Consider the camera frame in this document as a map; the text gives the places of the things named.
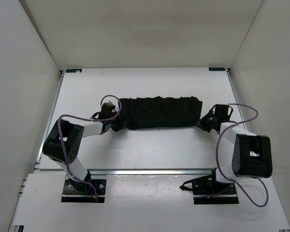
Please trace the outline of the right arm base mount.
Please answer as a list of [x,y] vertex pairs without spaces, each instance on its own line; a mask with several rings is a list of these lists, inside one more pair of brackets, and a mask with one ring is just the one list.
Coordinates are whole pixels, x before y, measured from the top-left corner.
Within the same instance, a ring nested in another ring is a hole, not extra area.
[[239,204],[234,184],[218,182],[216,169],[208,175],[185,181],[179,188],[193,193],[194,205]]

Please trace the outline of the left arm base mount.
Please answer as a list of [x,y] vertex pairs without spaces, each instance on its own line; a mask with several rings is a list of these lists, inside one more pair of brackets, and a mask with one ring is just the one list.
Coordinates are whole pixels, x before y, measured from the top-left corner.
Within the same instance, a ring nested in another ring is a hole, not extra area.
[[104,203],[107,180],[95,178],[93,175],[90,178],[90,183],[96,193],[91,185],[76,182],[66,175],[61,201],[63,203]]

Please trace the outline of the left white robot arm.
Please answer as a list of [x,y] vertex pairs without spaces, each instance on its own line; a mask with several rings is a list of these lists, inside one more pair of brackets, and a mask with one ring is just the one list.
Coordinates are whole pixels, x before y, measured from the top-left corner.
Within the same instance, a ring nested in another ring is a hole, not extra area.
[[91,183],[90,172],[77,157],[81,141],[89,136],[106,133],[119,121],[120,111],[120,101],[118,107],[109,101],[103,103],[101,110],[90,118],[61,115],[43,144],[43,154],[62,167],[80,192],[95,188]]

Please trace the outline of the black pleated skirt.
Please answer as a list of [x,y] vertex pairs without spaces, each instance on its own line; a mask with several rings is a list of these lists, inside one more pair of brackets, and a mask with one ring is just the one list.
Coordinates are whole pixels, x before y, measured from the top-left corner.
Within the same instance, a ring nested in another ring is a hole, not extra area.
[[136,98],[121,100],[114,131],[192,127],[201,116],[203,102],[196,97]]

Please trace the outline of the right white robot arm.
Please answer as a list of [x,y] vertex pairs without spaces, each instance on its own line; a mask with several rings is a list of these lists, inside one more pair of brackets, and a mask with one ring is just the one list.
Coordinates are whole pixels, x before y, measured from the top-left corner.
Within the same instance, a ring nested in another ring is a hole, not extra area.
[[[213,178],[207,181],[207,189],[215,194],[224,189],[224,183],[269,178],[273,173],[270,138],[249,132],[241,127],[243,122],[230,121],[232,106],[214,105],[197,125],[203,131],[215,130],[219,134],[215,150],[217,168],[212,171]],[[218,157],[222,138],[234,145],[231,162],[224,167],[220,166]]]

